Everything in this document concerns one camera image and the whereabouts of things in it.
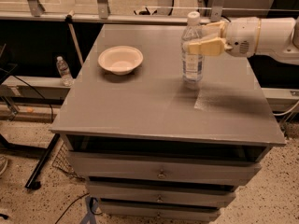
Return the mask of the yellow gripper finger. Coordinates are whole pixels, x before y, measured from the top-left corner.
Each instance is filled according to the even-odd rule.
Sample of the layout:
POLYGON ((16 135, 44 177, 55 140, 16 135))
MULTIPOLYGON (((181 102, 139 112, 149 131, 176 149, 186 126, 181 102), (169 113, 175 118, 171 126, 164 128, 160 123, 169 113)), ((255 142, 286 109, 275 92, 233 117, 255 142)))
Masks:
POLYGON ((218 37, 222 37, 225 32, 226 25, 226 21, 217 21, 204 25, 202 27, 203 35, 207 36, 215 34, 218 37))
POLYGON ((193 55, 219 56, 225 52, 226 40, 212 38, 208 40, 192 40, 186 43, 186 51, 193 55))

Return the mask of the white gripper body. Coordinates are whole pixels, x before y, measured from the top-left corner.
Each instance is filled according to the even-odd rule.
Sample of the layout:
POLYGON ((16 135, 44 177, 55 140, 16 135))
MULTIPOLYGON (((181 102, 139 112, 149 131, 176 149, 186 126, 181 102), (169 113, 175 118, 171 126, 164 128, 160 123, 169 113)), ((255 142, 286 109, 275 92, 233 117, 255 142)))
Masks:
POLYGON ((237 18, 227 22, 222 35, 226 39, 226 52, 235 57, 253 56, 260 28, 261 20, 256 17, 237 18))

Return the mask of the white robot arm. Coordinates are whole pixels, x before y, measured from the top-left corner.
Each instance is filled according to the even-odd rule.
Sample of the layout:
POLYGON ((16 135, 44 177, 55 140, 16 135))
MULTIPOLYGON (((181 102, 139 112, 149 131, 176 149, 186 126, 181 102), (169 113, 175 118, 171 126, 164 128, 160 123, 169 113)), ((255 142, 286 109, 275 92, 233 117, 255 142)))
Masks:
POLYGON ((202 27, 202 38, 183 43, 192 55, 268 56, 280 63, 299 64, 298 20, 246 17, 212 22, 202 27))

